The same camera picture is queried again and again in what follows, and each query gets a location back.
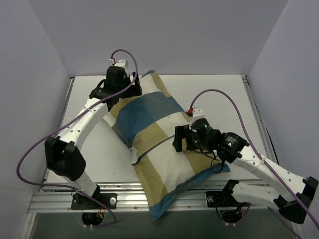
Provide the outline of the blue beige white patchwork pillowcase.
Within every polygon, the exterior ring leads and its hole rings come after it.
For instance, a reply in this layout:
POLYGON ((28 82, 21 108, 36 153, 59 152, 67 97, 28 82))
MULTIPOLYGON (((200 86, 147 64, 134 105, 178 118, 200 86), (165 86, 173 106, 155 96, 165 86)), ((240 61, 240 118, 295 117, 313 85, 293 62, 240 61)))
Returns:
POLYGON ((142 95, 119 99, 104 121, 131 151, 131 164, 155 221, 180 193, 214 174, 229 172, 229 167, 195 152, 176 152, 172 145, 174 128, 188 124, 190 117, 167 91, 157 72, 145 73, 140 84, 142 95))

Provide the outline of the aluminium table frame rail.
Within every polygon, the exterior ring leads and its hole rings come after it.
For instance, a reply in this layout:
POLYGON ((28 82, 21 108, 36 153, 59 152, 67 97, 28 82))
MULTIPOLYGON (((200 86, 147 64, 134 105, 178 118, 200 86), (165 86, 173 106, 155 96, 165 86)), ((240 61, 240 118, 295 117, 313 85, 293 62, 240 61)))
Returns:
POLYGON ((79 120, 45 141, 47 167, 93 198, 99 189, 85 172, 80 149, 100 120, 131 151, 131 164, 146 194, 153 220, 160 218, 177 195, 219 172, 229 171, 220 161, 172 146, 174 129, 191 118, 167 91, 155 71, 140 78, 142 94, 118 99, 113 107, 90 97, 79 120))

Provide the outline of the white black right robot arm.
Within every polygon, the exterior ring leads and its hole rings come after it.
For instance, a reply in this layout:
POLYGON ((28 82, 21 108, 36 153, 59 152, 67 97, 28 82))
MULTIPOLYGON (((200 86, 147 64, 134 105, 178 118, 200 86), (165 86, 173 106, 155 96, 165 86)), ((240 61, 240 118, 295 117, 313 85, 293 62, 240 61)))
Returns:
POLYGON ((319 185, 317 179, 291 173, 256 153, 248 141, 239 135, 213 129, 205 118, 191 125, 176 126, 174 132, 172 145, 177 152, 186 149, 199 150, 202 154, 212 153, 222 163, 241 167, 268 185, 262 188, 229 180, 221 193, 224 204, 257 204, 278 211, 293 223, 304 223, 319 185))

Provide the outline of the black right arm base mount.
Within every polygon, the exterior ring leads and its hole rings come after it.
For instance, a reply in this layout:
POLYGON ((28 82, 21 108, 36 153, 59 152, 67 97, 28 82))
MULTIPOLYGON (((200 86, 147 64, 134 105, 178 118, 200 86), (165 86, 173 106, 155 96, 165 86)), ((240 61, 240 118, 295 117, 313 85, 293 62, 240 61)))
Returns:
POLYGON ((205 195, 206 204, 209 208, 247 207, 250 205, 247 202, 240 203, 232 197, 224 196, 222 191, 206 191, 205 195))

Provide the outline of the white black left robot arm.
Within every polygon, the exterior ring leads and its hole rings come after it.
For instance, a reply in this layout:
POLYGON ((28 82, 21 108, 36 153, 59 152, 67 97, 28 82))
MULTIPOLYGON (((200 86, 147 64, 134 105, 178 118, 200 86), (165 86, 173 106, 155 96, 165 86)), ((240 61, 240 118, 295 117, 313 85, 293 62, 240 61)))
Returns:
POLYGON ((79 119, 67 126, 56 137, 44 143, 47 168, 67 180, 71 186, 84 192, 83 204, 89 209, 100 205, 100 188, 85 171, 86 161, 80 150, 95 125, 120 98, 140 96, 139 80, 131 83, 126 60, 114 62, 103 79, 89 95, 78 114, 79 119))

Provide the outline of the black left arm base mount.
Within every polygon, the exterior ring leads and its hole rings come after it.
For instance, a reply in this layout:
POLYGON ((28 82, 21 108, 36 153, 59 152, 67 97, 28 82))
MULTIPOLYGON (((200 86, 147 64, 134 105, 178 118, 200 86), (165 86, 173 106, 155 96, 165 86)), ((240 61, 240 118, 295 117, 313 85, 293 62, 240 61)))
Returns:
MULTIPOLYGON (((97 196, 96 200, 109 209, 115 209, 117 206, 117 194, 115 193, 102 193, 97 196)), ((73 195, 71 203, 72 210, 94 210, 101 208, 102 206, 81 194, 76 193, 73 195)))

